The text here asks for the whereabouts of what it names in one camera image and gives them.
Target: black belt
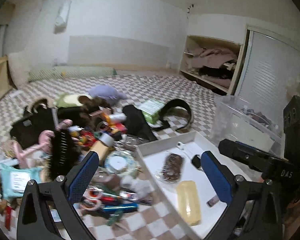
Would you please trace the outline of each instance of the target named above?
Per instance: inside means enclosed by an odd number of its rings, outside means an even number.
[[[182,99],[173,99],[173,100],[169,101],[163,108],[161,108],[161,110],[159,111],[159,121],[162,122],[162,126],[153,127],[151,129],[153,131],[158,132],[163,129],[170,128],[169,122],[167,120],[164,120],[163,118],[171,108],[174,108],[176,106],[184,108],[188,112],[188,115],[189,115],[188,123],[185,126],[176,129],[176,131],[179,131],[182,129],[189,129],[193,122],[194,116],[193,116],[190,106]]]

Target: white sliding door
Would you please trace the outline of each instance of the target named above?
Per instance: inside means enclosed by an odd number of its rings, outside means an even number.
[[[247,55],[235,95],[282,127],[288,103],[286,86],[300,73],[300,52],[290,45],[250,31]]]

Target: white plastic tray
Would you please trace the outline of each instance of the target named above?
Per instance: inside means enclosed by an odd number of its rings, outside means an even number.
[[[146,175],[151,178],[150,181],[153,187],[159,191],[170,212],[178,219],[185,233],[193,240],[203,239],[220,218],[226,208],[226,203],[219,201],[212,208],[208,207],[207,201],[215,196],[216,192],[205,173],[192,166],[189,158],[176,147],[179,141],[187,145],[188,153],[191,151],[192,155],[199,154],[201,156],[204,151],[211,151],[218,161],[226,165],[234,175],[241,174],[248,181],[251,181],[251,179],[230,158],[221,155],[218,148],[198,132],[189,132],[173,138],[146,143],[137,148],[140,165]],[[158,175],[158,171],[161,170],[165,157],[169,154],[167,151],[185,157],[180,181],[193,180],[196,183],[201,209],[201,223],[197,226],[190,227],[177,212],[178,203],[175,186],[161,182],[155,177]]]

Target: wooden cabinet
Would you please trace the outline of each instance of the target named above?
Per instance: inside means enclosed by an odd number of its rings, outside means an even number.
[[[189,70],[188,63],[187,63],[188,59],[193,57],[193,55],[188,51],[194,50],[196,48],[212,49],[212,48],[220,48],[220,47],[228,48],[238,56],[238,60],[235,66],[235,70],[229,88],[216,84],[212,82],[210,79],[208,80],[205,76],[199,76],[197,73],[193,73],[192,71]],[[186,78],[195,79],[202,86],[206,86],[207,88],[216,88],[223,91],[223,94],[226,93],[227,95],[233,95],[242,71],[242,66],[244,61],[244,57],[243,57],[244,47],[245,46],[238,43],[216,39],[216,38],[202,37],[202,36],[188,36],[186,39],[185,52],[183,54],[181,64],[180,64],[180,72]],[[229,63],[224,63],[224,65],[226,67],[230,66]]]

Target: black bag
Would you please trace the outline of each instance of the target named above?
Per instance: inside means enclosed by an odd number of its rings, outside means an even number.
[[[55,130],[54,115],[57,116],[56,109],[49,108],[42,103],[39,106],[33,106],[31,111],[28,111],[26,107],[24,117],[12,124],[10,136],[16,138],[22,149],[37,144],[41,132]]]
[[[122,112],[127,116],[124,125],[127,128],[128,134],[151,142],[157,140],[141,110],[135,108],[133,105],[127,105],[122,108]]]

